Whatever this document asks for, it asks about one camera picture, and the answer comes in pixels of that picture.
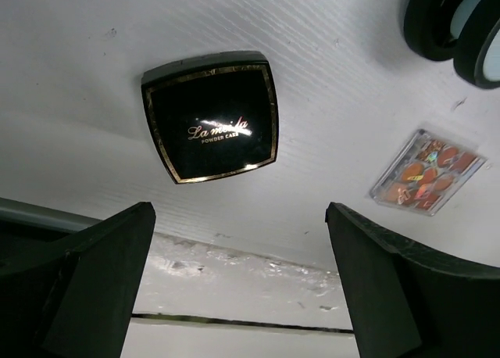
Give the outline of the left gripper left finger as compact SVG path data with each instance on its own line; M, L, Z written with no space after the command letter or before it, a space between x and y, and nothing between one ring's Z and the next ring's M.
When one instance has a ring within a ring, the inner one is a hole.
M2 218L2 356L120 356L154 227L148 202L73 233Z

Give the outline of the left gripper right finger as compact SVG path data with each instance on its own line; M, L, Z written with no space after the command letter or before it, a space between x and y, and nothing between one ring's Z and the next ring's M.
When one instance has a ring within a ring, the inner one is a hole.
M330 242L361 357L497 357L499 269L388 230L339 202Z

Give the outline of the black square powder compact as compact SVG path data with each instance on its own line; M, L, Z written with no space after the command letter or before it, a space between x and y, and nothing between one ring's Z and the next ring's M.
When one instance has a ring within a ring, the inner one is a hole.
M243 174L277 160L279 113L268 59L219 52L144 72L148 129L175 184Z

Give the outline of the light blue hardshell suitcase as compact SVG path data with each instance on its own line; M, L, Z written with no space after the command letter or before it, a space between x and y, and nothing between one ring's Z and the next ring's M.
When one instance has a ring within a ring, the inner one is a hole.
M473 86L499 87L499 0L409 0L406 44L430 61L453 61Z

